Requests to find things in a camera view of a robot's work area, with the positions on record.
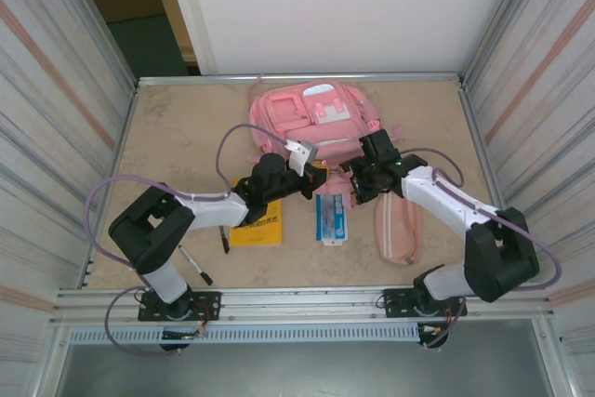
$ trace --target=pink bag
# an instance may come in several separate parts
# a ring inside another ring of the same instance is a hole
[[[316,160],[331,170],[361,155],[359,138],[380,129],[374,105],[359,89],[332,81],[317,81],[271,90],[250,107],[250,123],[270,130],[282,139],[308,141],[318,146]],[[288,151],[262,132],[252,130],[263,152]],[[349,194],[349,177],[334,174],[317,190],[319,194]],[[345,201],[349,207],[350,200]]]

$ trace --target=corrugated metal wall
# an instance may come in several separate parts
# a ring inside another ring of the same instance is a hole
[[[0,0],[2,396],[34,387],[56,293],[86,263],[86,195],[109,175],[133,97],[90,8]]]
[[[594,10],[595,0],[522,0],[470,86],[506,201],[562,259],[551,299],[586,393],[595,392]]]

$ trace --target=vent grille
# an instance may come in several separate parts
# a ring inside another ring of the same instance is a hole
[[[164,326],[115,327],[113,337],[121,344],[178,344],[179,340],[162,340]],[[171,330],[192,332],[176,326]],[[259,324],[207,326],[201,337],[184,340],[191,343],[291,343],[326,341],[419,341],[416,323],[376,324]],[[70,344],[110,344],[103,327],[80,327],[73,330]]]

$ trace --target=white wall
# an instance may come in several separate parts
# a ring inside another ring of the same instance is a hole
[[[501,0],[179,0],[203,73],[460,71]]]

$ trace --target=table surface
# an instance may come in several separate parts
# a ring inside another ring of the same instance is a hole
[[[467,193],[489,202],[469,128],[453,82],[349,83],[360,88],[376,105],[387,129],[401,125],[399,149],[418,146],[451,155],[465,173]],[[250,95],[279,87],[253,86]],[[219,141],[230,127],[246,122],[251,85],[144,86],[132,118],[119,174],[138,175],[166,182],[185,192],[224,190],[215,168]],[[250,173],[248,155],[258,154],[248,129],[240,129],[226,143],[221,169],[230,179]],[[433,154],[431,165],[453,169]],[[121,255],[107,228],[144,190],[144,185],[114,185],[100,243]],[[294,194],[283,201],[284,243],[276,247],[233,248],[225,255],[218,228],[190,232],[182,244],[214,280],[214,287],[286,287],[341,285],[408,285],[423,271],[463,258],[463,241],[428,211],[422,213],[423,246],[411,266],[383,260],[377,248],[374,214],[377,201],[348,212],[349,241],[323,246],[315,241],[314,201]],[[174,262],[193,287],[205,283],[177,252]],[[97,255],[88,286],[117,289],[138,285],[127,267]]]

